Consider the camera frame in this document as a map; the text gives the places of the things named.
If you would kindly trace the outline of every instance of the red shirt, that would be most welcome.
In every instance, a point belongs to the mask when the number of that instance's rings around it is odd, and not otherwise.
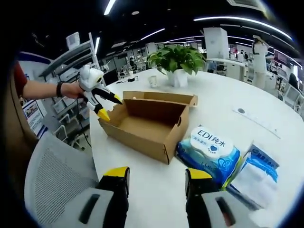
[[[15,87],[16,87],[17,95],[18,97],[21,97],[23,94],[23,88],[28,80],[25,77],[19,62],[17,62],[14,66],[14,79],[15,79]]]

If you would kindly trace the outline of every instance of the wet wipes package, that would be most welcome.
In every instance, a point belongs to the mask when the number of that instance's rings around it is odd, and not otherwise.
[[[232,141],[203,126],[193,129],[190,138],[178,143],[177,155],[188,166],[209,173],[222,187],[226,187],[241,160],[240,151]]]

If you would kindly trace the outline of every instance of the white paper cup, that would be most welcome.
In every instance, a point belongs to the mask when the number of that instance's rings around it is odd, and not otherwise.
[[[156,76],[151,76],[151,77],[148,78],[148,80],[149,80],[150,86],[151,86],[152,88],[157,87]]]

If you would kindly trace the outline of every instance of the white round table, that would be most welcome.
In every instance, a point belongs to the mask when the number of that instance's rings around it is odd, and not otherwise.
[[[279,162],[276,200],[267,208],[253,212],[260,226],[275,227],[290,211],[304,181],[304,123],[290,107],[274,96],[246,83],[224,76],[198,72],[186,88],[168,86],[167,77],[156,69],[136,74],[138,81],[113,83],[108,88],[123,96],[123,91],[156,91],[199,96],[190,109],[190,124],[185,135],[199,124],[229,137],[244,154],[254,140]],[[150,88],[148,77],[156,75],[158,88]],[[100,99],[104,108],[113,103]],[[233,111],[242,108],[276,130],[275,136],[257,123]],[[98,178],[112,168],[129,166],[130,195],[126,228],[188,227],[185,211],[185,168],[173,158],[170,165],[153,160],[107,137],[97,116],[90,113],[90,135]]]

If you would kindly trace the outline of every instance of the ceiling light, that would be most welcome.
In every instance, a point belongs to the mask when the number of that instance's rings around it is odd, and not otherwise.
[[[236,38],[236,39],[244,39],[244,40],[248,40],[248,41],[253,42],[252,39],[246,39],[246,38],[242,38],[242,37],[232,37],[232,36],[227,36],[227,37],[229,37],[229,38]]]
[[[108,15],[114,5],[114,3],[116,2],[116,0],[110,0],[107,7],[105,8],[105,12],[104,15]]]
[[[151,34],[145,36],[144,38],[141,38],[141,40],[146,39],[146,38],[148,38],[149,36],[152,36],[152,35],[154,35],[154,34],[156,34],[156,33],[158,33],[158,32],[164,31],[164,30],[165,30],[165,28],[160,29],[160,30],[158,30],[158,31],[156,31],[156,32],[153,32],[153,33],[151,33]]]
[[[290,35],[288,35],[287,33],[279,30],[278,28],[275,28],[271,25],[268,25],[266,23],[263,23],[261,21],[257,21],[257,20],[253,20],[253,19],[248,19],[248,18],[240,18],[240,17],[231,17],[231,16],[224,16],[224,17],[207,17],[207,18],[198,18],[198,19],[194,19],[194,21],[199,21],[199,20],[212,20],[212,19],[235,19],[235,20],[242,20],[242,21],[248,21],[248,22],[252,22],[252,23],[256,23],[256,24],[259,24],[259,25],[262,25],[264,27],[267,27],[267,28],[270,28],[274,31],[277,31],[279,33],[281,33],[282,35],[286,36],[287,38],[289,38],[290,40],[293,40],[291,38]]]
[[[239,42],[236,42],[236,44],[241,44],[241,45],[246,45],[246,46],[252,47],[252,45],[244,44],[244,43],[239,43]]]
[[[117,43],[117,44],[113,44],[113,46],[111,48],[116,48],[116,47],[119,47],[121,45],[124,45],[126,42],[120,42],[120,43]]]
[[[201,40],[190,40],[190,41],[184,42],[184,44],[185,44],[185,43],[190,43],[190,42],[201,42]]]
[[[165,43],[169,43],[172,41],[180,40],[180,39],[189,39],[189,38],[196,38],[196,37],[204,37],[204,36],[195,36],[195,37],[183,37],[183,38],[178,38],[178,39],[173,39],[173,40],[168,40]]]
[[[221,26],[241,27],[240,25],[227,25],[227,24],[221,24]],[[269,36],[271,36],[271,37],[274,37],[274,38],[280,40],[281,42],[285,43],[286,45],[288,45],[289,47],[291,47],[293,50],[295,50],[296,52],[298,52],[293,46],[291,46],[290,44],[288,44],[286,41],[280,39],[279,37],[276,37],[276,36],[274,36],[274,35],[271,35],[270,33],[264,32],[264,31],[262,31],[262,30],[258,30],[258,29],[256,29],[256,28],[247,27],[247,26],[242,26],[242,28],[252,29],[252,30],[255,30],[255,31],[259,31],[259,32],[265,33],[265,34],[267,34],[267,35],[269,35]]]
[[[95,55],[97,54],[97,50],[98,50],[98,46],[99,46],[99,40],[100,40],[100,38],[97,37],[96,38],[96,44],[95,44]]]

